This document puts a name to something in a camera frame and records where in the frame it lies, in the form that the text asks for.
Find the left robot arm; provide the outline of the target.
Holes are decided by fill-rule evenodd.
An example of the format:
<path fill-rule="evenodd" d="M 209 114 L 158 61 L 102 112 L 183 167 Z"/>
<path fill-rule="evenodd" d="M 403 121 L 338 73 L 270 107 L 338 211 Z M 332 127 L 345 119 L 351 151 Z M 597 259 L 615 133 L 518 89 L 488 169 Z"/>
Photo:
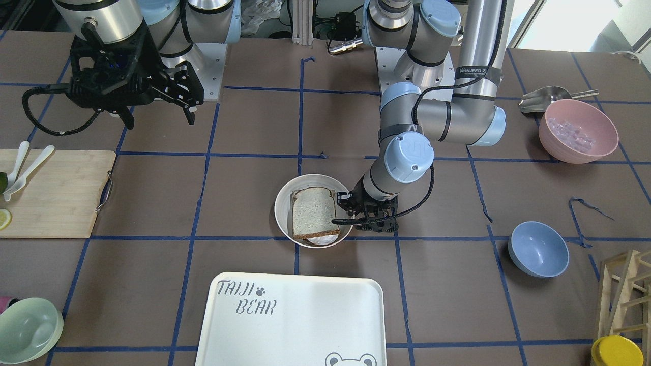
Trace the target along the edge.
<path fill-rule="evenodd" d="M 389 85 L 381 95 L 379 156 L 350 192 L 337 194 L 347 218 L 338 225 L 393 232 L 398 195 L 425 173 L 433 174 L 433 143 L 493 146 L 506 128 L 497 107 L 512 1 L 469 3 L 459 65 L 451 85 L 421 88 L 413 81 Z M 404 49 L 417 68 L 444 66 L 461 24 L 447 1 L 366 1 L 362 40 L 377 48 Z"/>

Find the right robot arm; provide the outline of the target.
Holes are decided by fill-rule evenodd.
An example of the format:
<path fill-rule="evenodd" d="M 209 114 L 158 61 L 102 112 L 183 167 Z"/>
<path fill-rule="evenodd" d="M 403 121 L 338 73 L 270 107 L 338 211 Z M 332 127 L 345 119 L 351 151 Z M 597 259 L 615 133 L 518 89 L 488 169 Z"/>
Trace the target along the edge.
<path fill-rule="evenodd" d="M 175 104 L 189 125 L 204 103 L 200 43 L 229 44 L 241 34 L 240 1 L 55 1 L 75 36 L 72 76 L 57 86 L 75 105 L 119 117 L 132 129 L 132 106 Z"/>

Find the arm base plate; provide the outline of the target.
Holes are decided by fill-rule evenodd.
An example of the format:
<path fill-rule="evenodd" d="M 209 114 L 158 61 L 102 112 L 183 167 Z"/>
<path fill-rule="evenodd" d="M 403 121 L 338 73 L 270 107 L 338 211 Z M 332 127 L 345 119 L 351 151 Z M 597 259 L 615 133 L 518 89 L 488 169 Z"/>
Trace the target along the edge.
<path fill-rule="evenodd" d="M 203 86 L 204 101 L 218 102 L 221 97 L 227 51 L 227 44 L 195 43 L 186 53 L 164 53 L 161 60 L 169 68 L 176 67 L 182 61 L 189 61 Z"/>
<path fill-rule="evenodd" d="M 454 85 L 454 64 L 449 52 L 440 65 L 425 67 L 405 55 L 405 49 L 376 48 L 376 65 L 382 94 L 389 86 L 400 82 L 413 83 L 420 91 Z"/>

